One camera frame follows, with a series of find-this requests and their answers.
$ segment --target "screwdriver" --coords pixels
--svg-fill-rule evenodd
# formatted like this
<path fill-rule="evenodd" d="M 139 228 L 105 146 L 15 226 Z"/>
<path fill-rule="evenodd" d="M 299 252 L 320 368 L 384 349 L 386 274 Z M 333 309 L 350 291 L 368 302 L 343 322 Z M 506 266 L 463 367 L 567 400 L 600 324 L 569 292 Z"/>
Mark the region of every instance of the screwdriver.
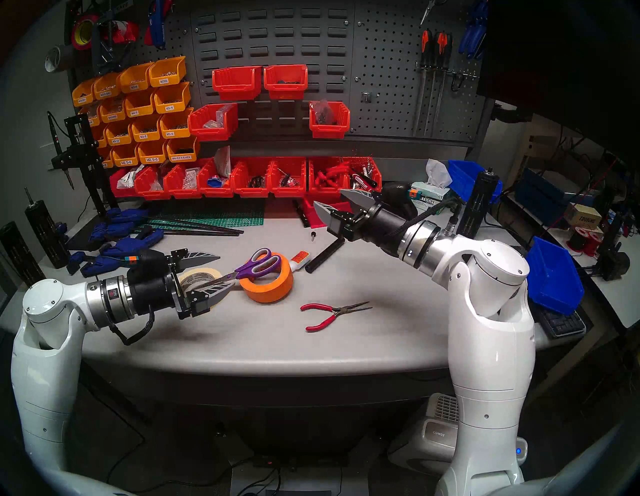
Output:
<path fill-rule="evenodd" d="M 433 39 L 431 37 L 431 32 L 428 29 L 425 29 L 422 32 L 422 55 L 420 56 L 420 87 L 418 89 L 418 97 L 416 101 L 416 109 L 415 109 L 415 118 L 413 120 L 413 134 L 415 136 L 418 131 L 418 124 L 420 122 L 420 112 L 422 111 L 422 102 L 424 100 L 424 86 L 427 81 L 427 69 L 433 67 L 433 60 L 435 57 L 434 54 L 434 44 Z M 433 85 L 431 86 L 431 96 L 433 96 Z"/>
<path fill-rule="evenodd" d="M 436 56 L 436 69 L 442 71 L 442 83 L 440 84 L 440 93 L 438 94 L 438 103 L 436 104 L 436 113 L 433 116 L 433 123 L 431 124 L 431 137 L 433 137 L 433 130 L 438 123 L 438 115 L 440 114 L 440 105 L 442 104 L 442 94 L 444 93 L 445 81 L 447 79 L 447 70 L 449 69 L 449 60 L 451 59 L 451 51 L 453 47 L 453 37 L 451 33 L 438 33 L 436 35 L 436 44 L 438 46 L 438 55 Z"/>

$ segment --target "scissors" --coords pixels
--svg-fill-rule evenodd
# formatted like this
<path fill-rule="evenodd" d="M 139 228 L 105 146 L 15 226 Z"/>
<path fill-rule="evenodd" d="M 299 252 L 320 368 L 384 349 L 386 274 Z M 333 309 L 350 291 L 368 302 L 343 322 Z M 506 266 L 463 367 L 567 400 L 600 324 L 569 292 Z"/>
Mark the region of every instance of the scissors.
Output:
<path fill-rule="evenodd" d="M 219 284 L 221 282 L 231 281 L 233 279 L 245 279 L 248 277 L 257 279 L 266 276 L 272 272 L 276 272 L 280 268 L 282 257 L 272 255 L 269 248 L 261 248 L 255 252 L 249 261 L 238 267 L 233 272 L 209 282 L 208 285 Z"/>

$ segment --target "beige tape roll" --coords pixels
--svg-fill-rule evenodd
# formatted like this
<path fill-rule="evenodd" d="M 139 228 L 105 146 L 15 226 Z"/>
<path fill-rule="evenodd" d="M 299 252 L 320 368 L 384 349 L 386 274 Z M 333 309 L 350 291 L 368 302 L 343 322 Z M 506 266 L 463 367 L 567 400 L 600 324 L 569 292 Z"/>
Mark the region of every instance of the beige tape roll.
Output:
<path fill-rule="evenodd" d="M 184 292 L 190 291 L 190 287 L 194 285 L 200 285 L 203 282 L 213 282 L 216 279 L 222 277 L 222 274 L 209 267 L 196 267 L 195 269 L 187 270 L 180 274 L 178 280 L 180 286 Z"/>

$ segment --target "yellow tape roll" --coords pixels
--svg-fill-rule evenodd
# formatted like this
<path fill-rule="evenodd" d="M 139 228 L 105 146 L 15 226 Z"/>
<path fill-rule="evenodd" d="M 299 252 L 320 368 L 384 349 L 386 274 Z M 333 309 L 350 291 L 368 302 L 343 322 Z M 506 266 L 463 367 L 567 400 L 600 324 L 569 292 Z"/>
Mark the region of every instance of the yellow tape roll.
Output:
<path fill-rule="evenodd" d="M 240 279 L 240 286 L 249 298 L 258 303 L 273 303 L 287 296 L 293 287 L 293 272 L 289 266 L 289 261 L 280 255 L 282 262 L 280 263 L 280 275 L 276 280 L 267 284 L 256 284 L 252 279 Z"/>

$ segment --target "masking tape roll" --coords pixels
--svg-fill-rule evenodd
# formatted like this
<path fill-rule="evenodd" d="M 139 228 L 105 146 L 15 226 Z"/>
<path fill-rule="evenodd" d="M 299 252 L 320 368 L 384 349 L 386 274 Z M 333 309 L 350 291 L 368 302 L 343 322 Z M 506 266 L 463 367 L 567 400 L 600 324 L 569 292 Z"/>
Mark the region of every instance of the masking tape roll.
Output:
<path fill-rule="evenodd" d="M 215 269 L 211 269 L 209 267 L 197 267 L 180 274 L 178 280 L 180 281 L 182 290 L 184 292 L 188 292 L 190 291 L 190 286 L 200 284 L 202 282 L 213 282 L 220 277 L 222 277 L 222 274 Z"/>
<path fill-rule="evenodd" d="M 267 284 L 256 284 L 251 279 L 240 279 L 240 286 L 245 293 L 253 301 L 258 303 L 273 303 L 287 296 L 293 286 L 293 272 L 289 266 L 289 261 L 280 255 L 282 262 L 280 263 L 280 275 L 276 280 Z"/>

